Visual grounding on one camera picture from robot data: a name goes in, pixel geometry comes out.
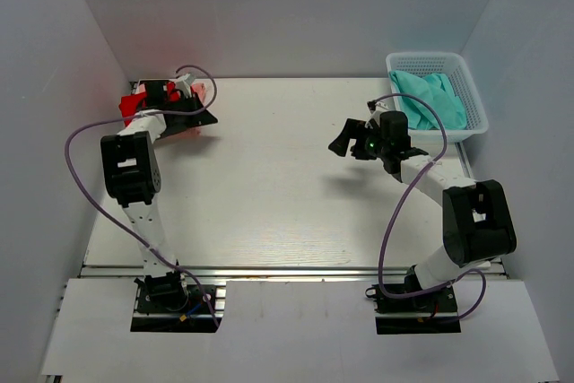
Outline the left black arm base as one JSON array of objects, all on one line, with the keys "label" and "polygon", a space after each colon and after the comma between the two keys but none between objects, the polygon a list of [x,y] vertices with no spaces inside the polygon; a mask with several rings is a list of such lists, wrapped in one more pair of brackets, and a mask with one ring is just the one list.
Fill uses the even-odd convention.
[{"label": "left black arm base", "polygon": [[135,279],[132,333],[213,334],[222,322],[224,289],[198,287],[180,274]]}]

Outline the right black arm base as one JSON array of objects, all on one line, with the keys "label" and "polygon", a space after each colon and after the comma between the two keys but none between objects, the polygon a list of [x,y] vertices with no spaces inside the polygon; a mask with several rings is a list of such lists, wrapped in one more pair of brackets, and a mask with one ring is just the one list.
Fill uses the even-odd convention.
[{"label": "right black arm base", "polygon": [[452,287],[425,295],[395,299],[384,295],[378,284],[365,290],[375,304],[378,335],[459,334],[457,300]]}]

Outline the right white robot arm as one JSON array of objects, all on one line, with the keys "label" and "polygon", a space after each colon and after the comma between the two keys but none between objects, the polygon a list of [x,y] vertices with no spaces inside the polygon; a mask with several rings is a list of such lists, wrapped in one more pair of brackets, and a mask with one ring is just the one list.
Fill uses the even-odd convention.
[{"label": "right white robot arm", "polygon": [[517,236],[501,183],[458,175],[439,156],[414,147],[404,113],[378,109],[367,121],[349,118],[328,149],[339,157],[381,161],[387,174],[407,186],[406,194],[418,189],[441,207],[441,246],[410,268],[403,292],[383,289],[385,297],[427,309],[438,291],[482,263],[515,252]]}]

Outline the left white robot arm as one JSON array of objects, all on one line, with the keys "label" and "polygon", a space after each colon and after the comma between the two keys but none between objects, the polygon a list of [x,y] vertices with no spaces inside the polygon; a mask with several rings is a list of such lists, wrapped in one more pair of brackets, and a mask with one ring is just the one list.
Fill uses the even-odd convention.
[{"label": "left white robot arm", "polygon": [[100,139],[105,186],[140,238],[138,247],[146,278],[160,278],[178,264],[165,238],[158,209],[161,174],[156,141],[218,119],[205,108],[206,88],[192,74],[167,80],[143,80],[120,99],[125,127]]}]

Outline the red t-shirt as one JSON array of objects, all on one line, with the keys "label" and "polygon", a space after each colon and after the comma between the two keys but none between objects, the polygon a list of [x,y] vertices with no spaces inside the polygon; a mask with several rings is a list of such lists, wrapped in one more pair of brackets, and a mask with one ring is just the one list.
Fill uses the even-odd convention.
[{"label": "red t-shirt", "polygon": [[135,87],[135,90],[132,94],[123,96],[119,103],[119,109],[122,114],[122,117],[125,118],[124,125],[128,126],[131,123],[131,119],[127,119],[127,117],[131,117],[139,112],[139,101],[143,98],[143,90],[144,87],[138,83]]}]

